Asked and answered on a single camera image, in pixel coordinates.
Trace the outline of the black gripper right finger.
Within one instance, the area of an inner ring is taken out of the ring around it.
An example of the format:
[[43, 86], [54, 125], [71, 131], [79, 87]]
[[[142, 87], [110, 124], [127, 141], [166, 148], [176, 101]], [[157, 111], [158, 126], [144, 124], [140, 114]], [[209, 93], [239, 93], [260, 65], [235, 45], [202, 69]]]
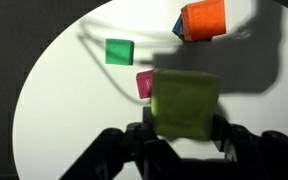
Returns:
[[212, 141], [226, 157], [243, 157], [246, 154], [248, 130], [241, 125], [230, 124], [223, 116], [215, 114], [212, 124]]

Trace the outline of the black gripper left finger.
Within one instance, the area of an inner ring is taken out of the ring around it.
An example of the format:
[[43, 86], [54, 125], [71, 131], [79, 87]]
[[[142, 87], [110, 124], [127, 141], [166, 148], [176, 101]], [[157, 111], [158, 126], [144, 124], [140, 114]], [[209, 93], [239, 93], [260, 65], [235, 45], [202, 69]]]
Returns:
[[151, 108], [149, 106], [145, 106], [143, 108], [142, 123], [144, 128], [153, 129], [153, 117]]

